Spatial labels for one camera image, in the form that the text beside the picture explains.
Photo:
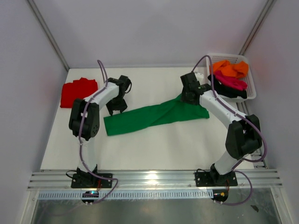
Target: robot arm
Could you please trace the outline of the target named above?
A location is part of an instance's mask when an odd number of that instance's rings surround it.
[[[73,135],[77,137],[79,135],[84,108],[87,102],[90,102],[85,113],[81,137],[85,139],[82,143],[82,155],[85,164],[93,170],[94,174],[103,177],[112,177],[112,174],[97,173],[96,150],[93,137],[96,136],[100,129],[100,110],[106,105],[110,115],[113,115],[113,111],[120,111],[122,113],[128,107],[123,97],[131,85],[130,79],[126,76],[120,76],[119,79],[109,78],[105,87],[84,99],[76,99],[73,103],[69,128],[72,130]],[[86,170],[81,162],[76,172],[73,175],[72,188],[89,188],[91,186],[96,188],[98,186],[98,179],[88,173],[88,170]],[[102,180],[102,184],[103,188],[105,186],[111,187],[111,183],[108,181]]]
[[[225,183],[227,176],[231,173],[232,168],[248,154],[253,153],[262,146],[261,137],[236,113],[247,118],[258,129],[260,124],[257,116],[246,114],[238,111],[226,101],[222,102],[229,107],[234,113],[227,110],[216,100],[211,86],[208,84],[200,85],[193,72],[181,76],[183,91],[181,100],[193,104],[201,105],[209,112],[214,114],[228,129],[225,142],[226,152],[223,156],[211,166],[210,176],[215,185]]]

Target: clothing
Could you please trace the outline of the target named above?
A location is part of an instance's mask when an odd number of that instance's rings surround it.
[[[65,83],[62,87],[60,107],[72,108],[75,99],[88,97],[97,90],[98,84],[94,79],[80,78],[72,83]]]
[[[221,71],[224,76],[244,78],[249,70],[248,64],[241,61],[238,64],[231,64],[228,60],[216,62],[213,64],[213,74],[216,71]]]
[[[222,85],[214,76],[214,89],[219,95],[223,95],[229,98],[237,98],[238,96],[243,99],[247,99],[247,92],[245,90],[240,91],[234,88]]]
[[[233,89],[236,89],[236,90],[240,90],[240,91],[243,91],[245,89],[247,89],[247,83],[242,81],[242,80],[239,80],[237,78],[234,78],[234,77],[228,77],[228,76],[224,76],[222,74],[221,71],[216,71],[214,73],[216,79],[221,82],[222,85],[225,85],[225,86],[228,86],[228,87],[231,87]]]
[[[200,105],[181,102],[181,95],[179,95],[159,105],[146,106],[105,117],[104,122],[107,135],[112,136],[135,132],[150,126],[199,118],[209,118],[208,111]]]

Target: white basket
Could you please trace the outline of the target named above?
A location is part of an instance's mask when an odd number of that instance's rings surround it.
[[[230,55],[230,54],[208,54],[208,55],[211,57],[212,63],[219,62],[222,60],[228,60],[232,64],[237,64],[237,63],[240,63],[241,61],[244,61],[249,65],[247,58],[245,58],[242,55]],[[209,76],[210,75],[210,62],[209,62],[208,58],[206,58],[206,70],[207,70],[207,76]],[[254,87],[250,67],[249,67],[247,76],[245,78],[241,78],[240,80],[247,83],[247,89],[246,89],[247,99],[254,99],[256,97],[256,89]],[[227,102],[235,102],[235,103],[241,103],[246,100],[246,99],[243,99],[242,97],[228,98],[223,95],[221,95],[221,97]]]

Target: orange cloth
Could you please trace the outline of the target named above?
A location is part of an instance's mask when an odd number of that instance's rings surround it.
[[[216,62],[213,64],[213,73],[221,71],[224,76],[244,78],[249,70],[248,64],[241,61],[238,64],[231,64],[228,60]]]

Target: magenta cloth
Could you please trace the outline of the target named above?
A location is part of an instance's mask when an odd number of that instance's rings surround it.
[[[247,83],[234,77],[224,76],[221,71],[214,73],[216,79],[223,85],[243,91],[247,89]]]

